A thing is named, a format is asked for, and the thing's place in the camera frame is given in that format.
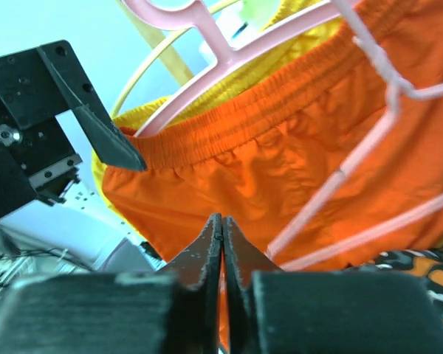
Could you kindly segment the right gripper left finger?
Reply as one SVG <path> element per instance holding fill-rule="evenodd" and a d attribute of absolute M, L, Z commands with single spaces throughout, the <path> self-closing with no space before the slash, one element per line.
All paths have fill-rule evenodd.
<path fill-rule="evenodd" d="M 219 351 L 221 267 L 222 216 L 212 214 L 199 236 L 158 271 L 176 276 L 164 353 Z"/>

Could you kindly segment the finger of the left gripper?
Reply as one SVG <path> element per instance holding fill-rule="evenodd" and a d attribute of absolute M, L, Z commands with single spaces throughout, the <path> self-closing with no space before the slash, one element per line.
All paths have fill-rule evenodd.
<path fill-rule="evenodd" d="M 133 171 L 146 169 L 141 154 L 113 123 L 105 108 L 79 105 L 72 112 L 102 163 Z"/>

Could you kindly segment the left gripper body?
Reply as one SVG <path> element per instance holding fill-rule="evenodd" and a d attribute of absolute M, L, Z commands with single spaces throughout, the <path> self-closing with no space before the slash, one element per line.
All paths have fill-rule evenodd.
<path fill-rule="evenodd" d="M 70 185 L 80 182 L 82 158 L 56 119 L 70 107 L 42 52 L 89 85 L 65 40 L 0 57 L 0 218 L 34 200 L 62 204 Z"/>

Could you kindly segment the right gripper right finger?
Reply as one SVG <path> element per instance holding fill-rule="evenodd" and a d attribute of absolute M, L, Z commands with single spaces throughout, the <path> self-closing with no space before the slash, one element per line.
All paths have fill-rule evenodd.
<path fill-rule="evenodd" d="M 229 352 L 258 353 L 258 321 L 252 273 L 279 271 L 280 268 L 246 239 L 233 217 L 228 216 L 223 219 L 222 235 Z"/>

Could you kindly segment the black orange patterned shorts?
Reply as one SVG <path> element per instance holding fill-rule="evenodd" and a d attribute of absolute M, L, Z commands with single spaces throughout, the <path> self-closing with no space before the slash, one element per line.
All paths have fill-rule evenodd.
<path fill-rule="evenodd" d="M 443 320 L 443 246 L 429 250 L 385 251 L 348 271 L 400 271 L 420 278 Z"/>

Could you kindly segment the thin pink hanger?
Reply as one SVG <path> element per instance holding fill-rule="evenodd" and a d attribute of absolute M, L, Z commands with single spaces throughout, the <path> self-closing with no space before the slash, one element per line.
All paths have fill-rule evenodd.
<path fill-rule="evenodd" d="M 298 19 L 302 17 L 307 18 L 311 16 L 315 10 L 318 10 L 320 12 L 320 20 L 326 21 L 331 17 L 326 13 L 326 8 L 329 5 L 333 6 L 346 20 L 354 32 L 353 42 L 361 48 L 371 65 L 376 69 L 378 75 L 387 83 L 387 89 L 385 91 L 387 109 L 376 125 L 346 157 L 338 169 L 329 176 L 322 187 L 306 203 L 304 208 L 289 222 L 280 234 L 269 243 L 265 252 L 269 260 L 272 260 L 291 243 L 293 237 L 302 230 L 320 208 L 333 196 L 334 192 L 347 181 L 360 163 L 363 162 L 372 150 L 388 135 L 399 117 L 401 94 L 405 94 L 412 100 L 431 100 L 443 97 L 443 83 L 417 89 L 403 78 L 390 62 L 384 49 L 377 44 L 366 25 L 364 25 L 363 21 L 347 1 L 322 1 L 301 14 Z M 308 268 L 401 229 L 442 208 L 443 193 L 395 218 L 382 222 L 330 246 L 284 263 L 281 267 L 290 271 Z"/>

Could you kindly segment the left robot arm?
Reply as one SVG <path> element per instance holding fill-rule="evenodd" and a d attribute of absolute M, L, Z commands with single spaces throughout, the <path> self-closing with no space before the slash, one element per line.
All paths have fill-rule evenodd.
<path fill-rule="evenodd" d="M 0 57 L 0 294 L 36 272 L 156 271 L 161 259 L 83 179 L 92 148 L 140 172 L 75 51 L 55 41 Z"/>

